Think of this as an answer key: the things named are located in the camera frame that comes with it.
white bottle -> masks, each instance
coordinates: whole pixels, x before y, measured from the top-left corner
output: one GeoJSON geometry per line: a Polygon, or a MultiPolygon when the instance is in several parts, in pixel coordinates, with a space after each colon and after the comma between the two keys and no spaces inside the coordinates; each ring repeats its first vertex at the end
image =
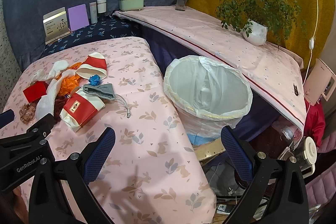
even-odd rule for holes
{"type": "Polygon", "coordinates": [[[97,3],[91,2],[90,3],[90,17],[91,17],[91,24],[97,23],[97,3]]]}

green box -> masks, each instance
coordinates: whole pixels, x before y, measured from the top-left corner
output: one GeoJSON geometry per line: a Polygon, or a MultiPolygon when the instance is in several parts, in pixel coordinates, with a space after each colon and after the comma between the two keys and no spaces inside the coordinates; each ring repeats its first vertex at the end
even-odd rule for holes
{"type": "Polygon", "coordinates": [[[122,11],[143,9],[143,0],[119,0],[119,8],[122,11]]]}

tissue box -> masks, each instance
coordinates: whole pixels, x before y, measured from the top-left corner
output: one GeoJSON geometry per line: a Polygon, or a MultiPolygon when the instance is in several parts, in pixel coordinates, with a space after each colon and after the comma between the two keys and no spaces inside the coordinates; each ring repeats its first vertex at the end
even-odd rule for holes
{"type": "Polygon", "coordinates": [[[23,91],[28,103],[34,102],[47,94],[48,84],[46,82],[37,81],[23,91]]]}
{"type": "Polygon", "coordinates": [[[122,11],[143,9],[143,0],[119,0],[119,8],[122,11]]]}

red and white paper cup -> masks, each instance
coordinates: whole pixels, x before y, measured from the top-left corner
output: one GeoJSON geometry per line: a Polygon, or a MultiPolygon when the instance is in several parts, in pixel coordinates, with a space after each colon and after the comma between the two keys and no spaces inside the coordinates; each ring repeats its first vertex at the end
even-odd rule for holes
{"type": "Polygon", "coordinates": [[[103,107],[105,104],[99,97],[86,94],[79,89],[64,105],[59,116],[68,127],[77,132],[103,107]]]}
{"type": "Polygon", "coordinates": [[[99,52],[89,54],[76,73],[85,79],[89,79],[93,75],[99,75],[100,79],[103,80],[107,77],[105,57],[99,52]]]}

pink table cover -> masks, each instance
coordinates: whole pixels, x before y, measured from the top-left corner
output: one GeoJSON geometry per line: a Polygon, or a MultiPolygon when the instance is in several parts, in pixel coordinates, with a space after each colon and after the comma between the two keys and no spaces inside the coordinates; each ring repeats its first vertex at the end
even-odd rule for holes
{"type": "MultiPolygon", "coordinates": [[[[74,133],[63,121],[47,137],[56,160],[81,152],[106,127],[116,133],[116,142],[96,181],[89,184],[93,194],[116,223],[211,223],[216,198],[196,158],[176,110],[163,91],[163,79],[147,42],[125,37],[73,47],[31,64],[11,93],[5,110],[15,120],[0,130],[0,137],[26,132],[20,121],[20,107],[26,103],[22,91],[39,69],[47,72],[57,60],[84,61],[92,52],[102,53],[108,77],[117,94],[128,102],[131,117],[118,102],[106,104],[83,128],[74,133]]],[[[28,206],[30,179],[21,185],[28,206]]],[[[73,197],[66,195],[75,216],[84,221],[73,197]]]]}
{"type": "Polygon", "coordinates": [[[140,11],[118,11],[116,15],[152,28],[200,55],[240,70],[254,91],[303,132],[306,118],[300,73],[303,62],[296,54],[286,49],[278,50],[270,43],[252,45],[241,33],[222,28],[219,19],[189,7],[184,12],[175,10],[175,6],[144,7],[140,11]],[[297,86],[298,96],[293,85],[297,86]]]}

